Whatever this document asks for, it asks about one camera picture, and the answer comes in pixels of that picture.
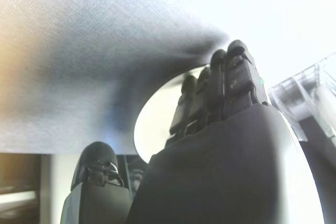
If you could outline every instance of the gray fabric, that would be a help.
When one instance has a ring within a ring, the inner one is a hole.
[[[0,0],[0,152],[106,141],[135,153],[150,94],[207,63],[226,34],[246,42],[269,85],[334,50],[335,10],[323,2]]]

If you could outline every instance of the back of robotic hand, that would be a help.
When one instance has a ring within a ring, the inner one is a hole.
[[[112,160],[101,158],[109,155],[91,146],[63,223],[324,223],[300,144],[268,103],[241,41],[215,52],[181,93],[171,138],[151,158],[132,205]]]

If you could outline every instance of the robotic hand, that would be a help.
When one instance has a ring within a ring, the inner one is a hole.
[[[94,143],[76,168],[63,223],[324,223],[298,140],[268,103],[241,41],[215,52],[181,93],[171,138],[151,158],[133,203],[113,155]]]

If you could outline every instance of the gray textured surface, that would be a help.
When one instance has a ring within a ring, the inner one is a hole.
[[[335,51],[328,1],[0,0],[0,151],[134,153],[149,95],[226,34],[269,85]]]

